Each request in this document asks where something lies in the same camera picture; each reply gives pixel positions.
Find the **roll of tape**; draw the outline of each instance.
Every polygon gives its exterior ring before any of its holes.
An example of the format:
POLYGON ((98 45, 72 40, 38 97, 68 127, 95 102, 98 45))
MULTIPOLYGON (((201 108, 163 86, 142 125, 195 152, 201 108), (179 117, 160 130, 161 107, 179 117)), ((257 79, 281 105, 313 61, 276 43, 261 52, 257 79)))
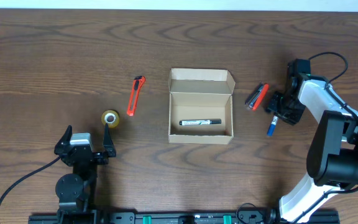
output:
POLYGON ((113 110, 105 111, 102 114, 102 123, 103 125, 108 124, 109 128, 115 128, 119 124, 118 113, 113 110))

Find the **blue marker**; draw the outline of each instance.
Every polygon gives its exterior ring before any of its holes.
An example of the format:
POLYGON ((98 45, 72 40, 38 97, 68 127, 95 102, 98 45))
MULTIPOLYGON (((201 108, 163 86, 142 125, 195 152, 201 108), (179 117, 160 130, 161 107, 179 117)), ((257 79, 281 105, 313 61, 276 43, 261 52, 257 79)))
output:
POLYGON ((274 132, 274 128, 276 127, 278 121, 278 117, 277 116, 273 116, 273 120, 270 123, 270 126, 268 127, 268 131, 267 131, 267 135, 268 136, 272 136, 273 132, 274 132))

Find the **wooden table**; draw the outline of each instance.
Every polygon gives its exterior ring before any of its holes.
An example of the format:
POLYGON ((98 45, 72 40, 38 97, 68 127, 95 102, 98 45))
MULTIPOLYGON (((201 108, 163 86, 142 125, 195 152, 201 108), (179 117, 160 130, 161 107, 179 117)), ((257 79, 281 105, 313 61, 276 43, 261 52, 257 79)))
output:
MULTIPOLYGON (((144 211, 234 210, 276 205, 306 172, 317 123, 295 126, 245 110, 258 82, 283 90, 287 63, 323 51, 345 55, 335 90, 358 110, 358 13, 0 10, 0 196, 17 179, 56 158, 67 125, 102 149, 101 115, 121 113, 111 131, 118 156, 99 168, 99 205, 144 211), (168 144, 168 74, 173 67, 224 68, 235 81, 234 139, 228 145, 168 144), (134 117, 126 116, 132 80, 144 75, 134 117)), ((339 58, 313 60, 332 78, 339 58)), ((1 223, 55 212, 58 162, 5 199, 1 223)), ((358 193, 339 195, 342 223, 358 223, 358 193)))

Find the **open box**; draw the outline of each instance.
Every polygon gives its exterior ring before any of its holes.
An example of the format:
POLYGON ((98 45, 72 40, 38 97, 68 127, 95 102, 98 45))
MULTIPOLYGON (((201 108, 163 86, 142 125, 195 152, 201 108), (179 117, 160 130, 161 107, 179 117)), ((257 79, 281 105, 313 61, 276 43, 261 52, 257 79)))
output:
POLYGON ((233 138, 232 93, 227 70, 173 68, 169 78, 169 143, 228 144, 233 138), (221 119, 221 124, 182 126, 182 120, 221 119))

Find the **wire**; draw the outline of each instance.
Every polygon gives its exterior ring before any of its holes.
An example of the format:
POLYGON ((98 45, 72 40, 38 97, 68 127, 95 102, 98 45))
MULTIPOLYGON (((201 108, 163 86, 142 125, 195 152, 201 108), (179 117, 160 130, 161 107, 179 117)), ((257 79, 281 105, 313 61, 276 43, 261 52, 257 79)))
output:
POLYGON ((347 64, 346 58, 345 58, 344 56, 342 56, 341 54, 336 53, 336 52, 322 52, 322 53, 320 53, 320 54, 316 54, 316 55, 314 55, 314 56, 311 56, 311 57, 309 58, 309 60, 311 60, 311 59, 313 59, 313 58, 316 58, 316 57, 319 57, 319 56, 321 56, 321 55, 326 55, 326 54, 336 55, 336 56, 340 57, 340 58, 343 60, 343 62, 345 63, 345 69, 343 70, 343 72, 341 72, 339 75, 335 76, 334 78, 330 79, 330 81, 328 81, 328 83, 331 83, 331 82, 334 81, 335 79, 337 79, 337 78, 341 77, 343 74, 345 74, 345 72, 347 71, 347 66, 348 66, 348 64, 347 64))
POLYGON ((27 178, 31 177, 32 175, 34 175, 34 174, 36 174, 36 173, 38 173, 38 172, 40 172, 40 171, 43 171, 44 169, 46 169, 46 168, 52 166, 54 163, 56 163, 57 161, 59 161, 59 159, 60 159, 60 156, 58 156, 56 159, 54 159, 52 162, 48 163, 47 165, 45 165, 45 166, 43 166, 43 167, 41 167, 41 168, 39 168, 39 169, 37 169, 37 170, 35 170, 35 171, 33 171, 33 172, 27 174, 27 175, 25 175, 25 176, 23 176, 23 177, 20 178, 18 181, 14 182, 8 189, 6 189, 6 191, 4 192, 4 194, 1 196, 1 198, 0 198, 0 206, 1 206, 1 204, 2 204, 2 201, 5 199, 6 195, 7 195, 17 184, 21 183, 23 180, 26 180, 27 178))
MULTIPOLYGON (((244 221, 242 221, 242 219, 239 217, 239 212, 240 212, 240 208, 242 208, 244 205, 251 205, 253 206, 254 208, 257 208, 253 203, 249 203, 249 202, 246 202, 246 203, 243 203, 242 205, 240 205, 239 208, 237 208, 237 211, 236 211, 236 218, 242 223, 242 224, 249 224, 249 223, 246 223, 244 221)), ((262 216, 262 221, 259 221, 259 222, 256 222, 256 224, 258 223, 262 223, 264 221, 264 214, 262 214, 259 210, 257 210, 259 212, 259 214, 262 216)))
MULTIPOLYGON (((309 58, 309 60, 317 57, 317 56, 320 56, 320 55, 324 55, 324 54, 333 54, 333 55, 337 55, 338 57, 342 58, 343 61, 345 62, 345 69, 343 72, 341 72, 339 75, 337 75, 336 77, 334 77, 333 79, 331 79, 330 81, 326 82, 325 84, 325 87, 324 89, 328 92, 328 94, 334 98, 335 101, 337 101, 339 103, 339 105, 341 105, 341 107, 343 109, 345 109, 347 112, 349 112, 352 117, 356 120, 357 124, 358 124, 358 115, 355 114, 355 112, 353 112, 353 110, 348 107, 347 103, 345 103, 344 101, 338 99, 338 97, 331 91, 332 89, 332 86, 330 86, 330 83, 332 81, 334 81, 335 79, 339 78, 341 75, 343 75, 346 70, 347 70, 347 60, 345 57, 343 57, 342 55, 338 54, 338 53, 335 53, 335 52, 323 52, 323 53, 320 53, 320 54, 317 54, 317 55, 314 55, 312 57, 309 58)), ((302 217, 304 217, 307 213, 309 213, 310 211, 312 211, 319 203, 321 203, 325 198, 328 197, 328 195, 330 194, 351 194, 351 193, 354 193, 354 192, 358 192, 358 186, 353 188, 353 189, 349 189, 349 190, 329 190, 327 192, 325 192, 319 199, 317 199, 317 201, 312 204, 306 211, 302 212, 302 214, 297 217, 295 220, 293 220, 291 222, 292 223, 297 223, 302 217)))

